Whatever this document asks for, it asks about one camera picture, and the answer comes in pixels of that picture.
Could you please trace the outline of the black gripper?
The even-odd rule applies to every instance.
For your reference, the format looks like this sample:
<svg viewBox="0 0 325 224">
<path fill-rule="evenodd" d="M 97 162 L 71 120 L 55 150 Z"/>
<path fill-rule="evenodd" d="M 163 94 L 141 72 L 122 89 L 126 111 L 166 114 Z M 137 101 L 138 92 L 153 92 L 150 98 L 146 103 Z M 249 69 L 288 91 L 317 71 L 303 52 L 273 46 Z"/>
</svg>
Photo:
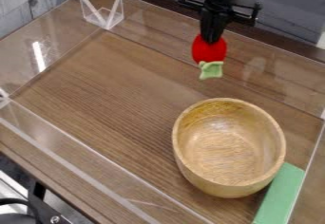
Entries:
<svg viewBox="0 0 325 224">
<path fill-rule="evenodd" d="M 254 26 L 262 9 L 260 3 L 245 5 L 237 0 L 178 0 L 178 3 L 200 13 L 201 35 L 208 43 L 220 40 L 228 24 L 233 22 Z"/>
</svg>

